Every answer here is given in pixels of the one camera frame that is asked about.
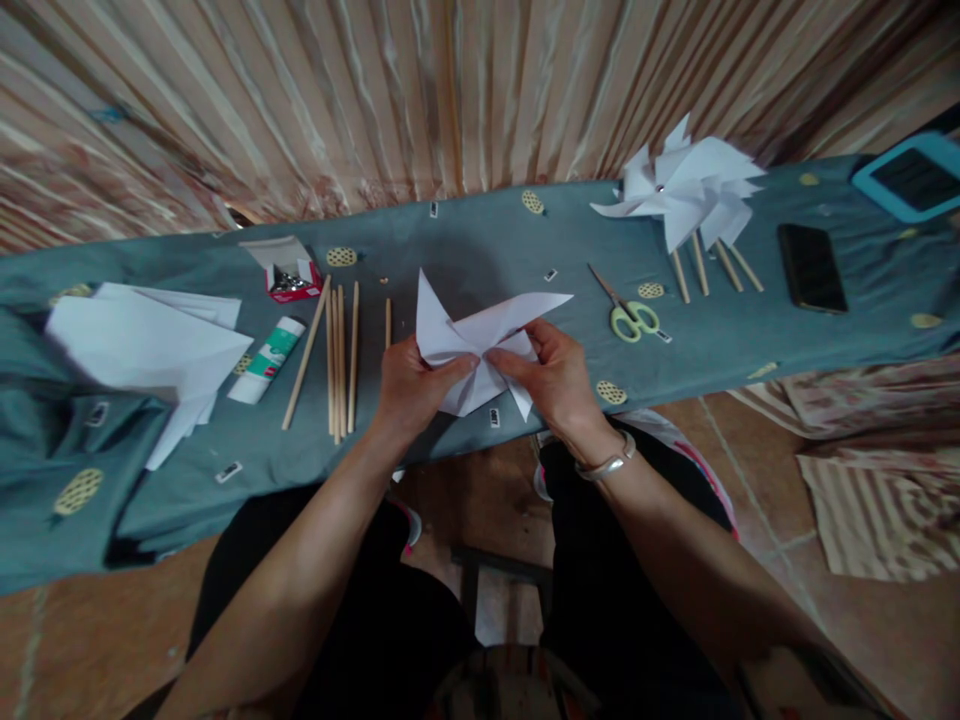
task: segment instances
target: white pinwheel on stick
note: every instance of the white pinwheel on stick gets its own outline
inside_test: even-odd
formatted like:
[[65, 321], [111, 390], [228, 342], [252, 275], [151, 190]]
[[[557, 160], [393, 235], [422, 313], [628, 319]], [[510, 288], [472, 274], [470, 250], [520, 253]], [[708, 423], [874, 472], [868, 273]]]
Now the white pinwheel on stick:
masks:
[[[619, 203], [591, 203], [590, 207], [609, 218], [662, 216], [667, 253], [673, 258], [686, 303], [690, 302], [690, 296], [677, 248], [697, 234], [705, 250], [717, 246], [717, 254], [738, 291], [743, 291], [743, 285], [725, 248], [730, 249], [754, 287], [763, 292], [763, 285], [734, 243], [753, 215], [743, 198], [762, 189], [748, 182], [748, 178], [765, 172], [748, 155], [719, 138], [707, 137], [692, 143], [686, 134], [689, 119], [688, 114], [667, 136], [663, 152], [652, 164], [647, 145], [630, 158], [623, 168], [623, 191], [614, 191]], [[700, 287], [704, 295], [709, 295], [696, 237], [693, 245]]]

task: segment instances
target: person's left hand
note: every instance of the person's left hand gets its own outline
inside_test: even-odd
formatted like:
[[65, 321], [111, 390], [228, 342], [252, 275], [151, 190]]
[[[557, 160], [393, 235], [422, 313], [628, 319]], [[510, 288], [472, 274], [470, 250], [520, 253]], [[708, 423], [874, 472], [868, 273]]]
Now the person's left hand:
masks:
[[450, 388], [473, 372], [479, 362], [475, 355], [462, 355], [431, 370], [420, 356], [416, 335], [392, 345], [383, 354], [375, 424], [413, 442], [433, 420]]

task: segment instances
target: glue stick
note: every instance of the glue stick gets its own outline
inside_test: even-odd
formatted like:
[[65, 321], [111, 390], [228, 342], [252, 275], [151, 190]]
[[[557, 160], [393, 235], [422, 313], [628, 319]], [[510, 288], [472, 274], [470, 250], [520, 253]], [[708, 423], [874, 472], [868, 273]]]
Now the glue stick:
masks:
[[293, 318], [280, 318], [270, 337], [254, 355], [246, 371], [237, 378], [227, 397], [231, 400], [256, 405], [270, 387], [287, 356], [307, 326]]

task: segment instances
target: smartphone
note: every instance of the smartphone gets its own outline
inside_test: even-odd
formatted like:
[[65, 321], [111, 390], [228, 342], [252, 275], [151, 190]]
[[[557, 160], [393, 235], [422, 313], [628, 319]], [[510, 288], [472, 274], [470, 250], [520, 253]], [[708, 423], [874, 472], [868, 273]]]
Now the smartphone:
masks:
[[846, 313], [847, 298], [826, 231], [803, 225], [781, 225], [777, 235], [793, 304], [834, 315]]

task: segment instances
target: red box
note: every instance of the red box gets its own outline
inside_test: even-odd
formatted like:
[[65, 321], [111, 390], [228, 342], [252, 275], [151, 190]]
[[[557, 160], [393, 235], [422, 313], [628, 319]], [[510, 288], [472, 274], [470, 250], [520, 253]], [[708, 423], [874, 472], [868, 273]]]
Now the red box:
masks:
[[[288, 303], [318, 297], [323, 290], [323, 278], [317, 272], [317, 266], [310, 259], [306, 248], [293, 235], [272, 240], [243, 242], [240, 243], [240, 247], [246, 248], [263, 268], [264, 287], [267, 295], [274, 301]], [[270, 288], [274, 286], [277, 270], [296, 275], [311, 284], [286, 292], [270, 292]]]

